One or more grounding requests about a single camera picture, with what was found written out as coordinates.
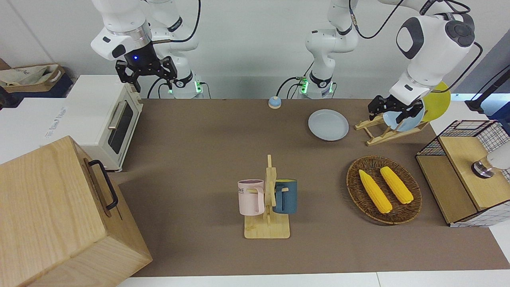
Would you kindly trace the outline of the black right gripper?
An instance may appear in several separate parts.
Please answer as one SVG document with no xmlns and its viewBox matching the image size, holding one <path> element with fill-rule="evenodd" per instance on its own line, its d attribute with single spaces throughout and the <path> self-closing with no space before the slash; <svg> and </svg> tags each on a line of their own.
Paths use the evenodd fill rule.
<svg viewBox="0 0 510 287">
<path fill-rule="evenodd" d="M 156 58 L 153 62 L 142 64 L 140 58 L 132 64 L 123 60 L 116 61 L 116 71 L 122 83 L 131 84 L 139 93 L 141 91 L 138 77 L 141 76 L 158 76 L 164 79 L 171 91 L 173 89 L 173 81 L 177 78 L 177 68 L 170 56 L 163 59 Z"/>
</svg>

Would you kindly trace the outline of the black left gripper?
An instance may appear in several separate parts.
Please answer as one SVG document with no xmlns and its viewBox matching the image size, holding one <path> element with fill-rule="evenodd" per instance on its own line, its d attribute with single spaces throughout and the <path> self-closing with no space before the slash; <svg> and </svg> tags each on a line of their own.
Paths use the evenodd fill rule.
<svg viewBox="0 0 510 287">
<path fill-rule="evenodd" d="M 368 104 L 369 120 L 374 120 L 375 117 L 381 113 L 393 111 L 400 112 L 400 114 L 396 117 L 396 122 L 401 123 L 406 118 L 416 116 L 423 107 L 424 105 L 421 100 L 415 101 L 410 105 L 405 105 L 392 95 L 387 98 L 376 96 Z"/>
</svg>

